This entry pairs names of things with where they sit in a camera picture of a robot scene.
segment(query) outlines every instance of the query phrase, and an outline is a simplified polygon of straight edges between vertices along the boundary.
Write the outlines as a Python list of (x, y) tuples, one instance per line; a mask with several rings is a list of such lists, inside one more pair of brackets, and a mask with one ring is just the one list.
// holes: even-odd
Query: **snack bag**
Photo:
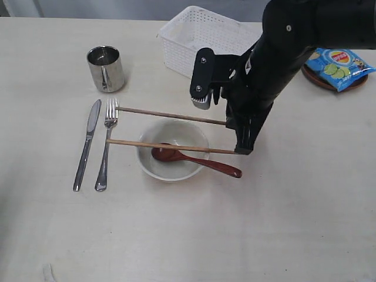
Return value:
[(353, 51), (345, 49), (317, 48), (305, 64), (339, 92), (376, 71)]

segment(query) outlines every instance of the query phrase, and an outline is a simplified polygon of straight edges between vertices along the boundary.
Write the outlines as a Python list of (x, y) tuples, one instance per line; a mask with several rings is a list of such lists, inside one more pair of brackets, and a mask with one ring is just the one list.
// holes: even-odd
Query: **white plastic basket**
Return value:
[(215, 54), (241, 55), (260, 35), (247, 24), (197, 6), (187, 7), (159, 31), (166, 66), (188, 78), (201, 48), (209, 47)]

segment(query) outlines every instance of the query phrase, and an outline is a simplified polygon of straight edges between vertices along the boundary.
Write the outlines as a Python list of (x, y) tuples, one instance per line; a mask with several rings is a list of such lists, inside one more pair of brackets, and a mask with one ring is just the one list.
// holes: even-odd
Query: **spoon handle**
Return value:
[(235, 178), (241, 178), (243, 174), (241, 170), (237, 169), (236, 167), (229, 166), (224, 163), (215, 162), (214, 160), (196, 159), (195, 157), (188, 156), (184, 156), (184, 158), (190, 162), (201, 164), (203, 166), (209, 167), (211, 169), (217, 170), (218, 172), (222, 172)]

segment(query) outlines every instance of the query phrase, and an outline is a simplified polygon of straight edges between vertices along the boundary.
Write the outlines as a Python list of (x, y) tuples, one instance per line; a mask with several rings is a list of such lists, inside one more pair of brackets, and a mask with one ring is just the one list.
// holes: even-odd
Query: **stainless steel cup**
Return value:
[(114, 92), (125, 83), (119, 51), (111, 46), (98, 46), (87, 55), (94, 84), (99, 91)]

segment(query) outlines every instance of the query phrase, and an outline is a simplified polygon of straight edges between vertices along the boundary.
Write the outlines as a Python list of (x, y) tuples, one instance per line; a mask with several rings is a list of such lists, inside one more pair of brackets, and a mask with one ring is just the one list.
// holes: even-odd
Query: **chopsticks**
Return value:
[(205, 122), (205, 123), (211, 123), (213, 125), (226, 125), (226, 122), (221, 122), (219, 120), (213, 120), (213, 119), (203, 119), (200, 117), (194, 117), (194, 116), (182, 116), (182, 115), (175, 115), (173, 113), (161, 113), (161, 112), (152, 112), (151, 110), (139, 110), (139, 109), (131, 109), (131, 108), (122, 108), (117, 107), (117, 110), (121, 110), (123, 112), (129, 112), (129, 113), (141, 113), (144, 115), (151, 115), (151, 116), (164, 116), (166, 118), (173, 118), (173, 119), (184, 119), (184, 120), (191, 120), (193, 122)]
[(235, 153), (234, 151), (230, 151), (230, 150), (211, 149), (211, 148), (203, 148), (203, 147), (165, 145), (165, 144), (158, 144), (158, 143), (144, 143), (144, 142), (135, 142), (135, 141), (127, 141), (127, 140), (114, 140), (114, 139), (107, 139), (106, 142), (110, 143), (110, 144), (136, 146), (136, 147), (161, 148), (161, 149), (173, 149), (173, 150), (182, 150), (182, 151), (237, 155), (237, 153)]

